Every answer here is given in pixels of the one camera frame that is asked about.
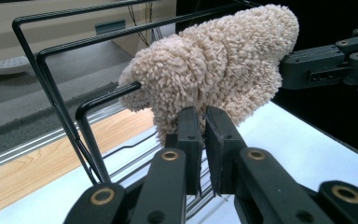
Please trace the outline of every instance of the white table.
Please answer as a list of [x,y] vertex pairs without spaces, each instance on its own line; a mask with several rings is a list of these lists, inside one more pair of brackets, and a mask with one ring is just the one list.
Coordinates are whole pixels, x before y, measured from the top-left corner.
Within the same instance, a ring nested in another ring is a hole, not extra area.
[[[248,147],[269,151],[301,185],[318,190],[324,181],[340,180],[358,187],[357,153],[273,103],[255,111],[239,131]],[[88,187],[79,167],[1,210],[0,223],[62,223]],[[233,196],[225,198],[214,198],[187,223],[238,223]]]

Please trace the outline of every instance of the robotic hand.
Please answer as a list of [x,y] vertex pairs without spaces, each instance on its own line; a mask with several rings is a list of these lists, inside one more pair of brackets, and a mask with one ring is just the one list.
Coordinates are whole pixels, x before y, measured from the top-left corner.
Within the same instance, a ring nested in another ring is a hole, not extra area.
[[314,49],[294,51],[283,58],[282,86],[290,90],[338,84],[358,85],[358,29],[352,38]]

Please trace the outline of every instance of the fuzzy stuffed toy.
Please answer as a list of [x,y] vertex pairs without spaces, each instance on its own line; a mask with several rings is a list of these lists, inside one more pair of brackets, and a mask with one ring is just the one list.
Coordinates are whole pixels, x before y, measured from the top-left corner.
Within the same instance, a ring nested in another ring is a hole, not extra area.
[[136,54],[118,84],[142,88],[120,102],[132,111],[151,107],[161,144],[192,105],[200,118],[207,105],[222,108],[238,125],[282,85],[278,65],[297,35],[296,16],[273,5],[189,27]]

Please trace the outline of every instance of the metal rail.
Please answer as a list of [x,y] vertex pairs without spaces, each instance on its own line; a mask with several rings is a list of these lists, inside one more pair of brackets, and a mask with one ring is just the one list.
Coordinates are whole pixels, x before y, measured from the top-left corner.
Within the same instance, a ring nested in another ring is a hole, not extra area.
[[[59,118],[63,129],[65,130],[72,147],[74,148],[76,155],[80,159],[80,162],[82,163],[86,173],[89,176],[90,181],[93,184],[97,184],[97,181],[95,180],[92,172],[89,171],[86,162],[89,164],[93,172],[97,175],[97,178],[100,182],[106,183],[111,182],[109,174],[107,173],[106,167],[103,163],[103,158],[101,155],[101,152],[98,149],[97,143],[95,142],[95,138],[92,134],[92,130],[90,129],[90,125],[87,121],[87,112],[94,108],[95,106],[102,105],[108,101],[111,101],[113,99],[117,99],[122,94],[120,93],[123,91],[122,89],[118,89],[116,91],[113,91],[111,93],[107,93],[106,95],[103,95],[101,97],[98,97],[98,100],[91,100],[89,102],[86,102],[85,104],[81,105],[78,109],[78,112],[76,112],[76,119],[78,120],[80,131],[85,136],[86,144],[88,148],[83,144],[83,142],[80,139],[80,136],[76,130],[76,126],[74,122],[72,121],[66,107],[64,104],[64,101],[62,99],[62,95],[57,87],[57,84],[48,68],[48,65],[46,63],[46,59],[48,56],[63,53],[69,50],[73,49],[79,49],[84,48],[86,46],[94,45],[97,43],[101,43],[107,40],[111,40],[114,38],[122,37],[125,35],[135,34],[139,33],[145,30],[157,28],[159,26],[172,24],[180,21],[188,21],[199,17],[204,17],[208,15],[213,15],[218,12],[222,11],[229,11],[229,10],[238,10],[243,7],[252,7],[252,5],[249,4],[249,2],[239,2],[239,3],[233,3],[230,5],[226,5],[223,7],[215,7],[207,10],[203,10],[200,12],[191,13],[184,16],[178,16],[174,18],[170,18],[163,21],[157,21],[157,22],[150,22],[147,24],[134,26],[131,28],[127,28],[124,30],[114,31],[105,33],[102,35],[97,35],[91,38],[86,38],[82,40],[78,40],[75,42],[55,46],[48,49],[41,50],[37,56],[35,57],[25,36],[22,32],[21,26],[24,23],[31,23],[31,22],[37,22],[37,21],[45,21],[45,20],[51,20],[51,19],[57,19],[61,17],[68,17],[68,16],[75,16],[78,14],[84,14],[84,13],[90,13],[100,10],[106,10],[106,9],[112,9],[117,7],[127,7],[135,4],[142,4],[151,2],[154,0],[129,0],[129,1],[122,1],[117,2],[113,4],[105,4],[100,6],[94,6],[94,7],[82,7],[82,8],[75,8],[75,9],[69,9],[64,11],[57,11],[57,12],[50,12],[50,13],[44,13],[44,14],[38,14],[38,15],[32,15],[32,16],[25,16],[25,17],[19,17],[15,19],[12,23],[13,31],[16,34],[16,37],[19,39],[19,42],[21,44],[22,49],[25,52],[25,55],[27,56],[28,60],[30,61],[31,66],[33,67],[36,76],[45,91],[46,96],[48,97],[48,100],[55,110],[57,117]],[[139,90],[141,88],[139,83],[133,83],[129,87],[123,87],[126,89],[124,94],[130,93],[132,91]]]

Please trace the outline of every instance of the wooden panel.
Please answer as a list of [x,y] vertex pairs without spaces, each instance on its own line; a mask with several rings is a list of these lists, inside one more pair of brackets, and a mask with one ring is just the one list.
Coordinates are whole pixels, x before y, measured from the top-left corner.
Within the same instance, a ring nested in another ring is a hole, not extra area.
[[[118,146],[153,126],[150,110],[124,110],[92,125],[102,152]],[[44,187],[80,165],[65,137],[0,166],[0,210]]]

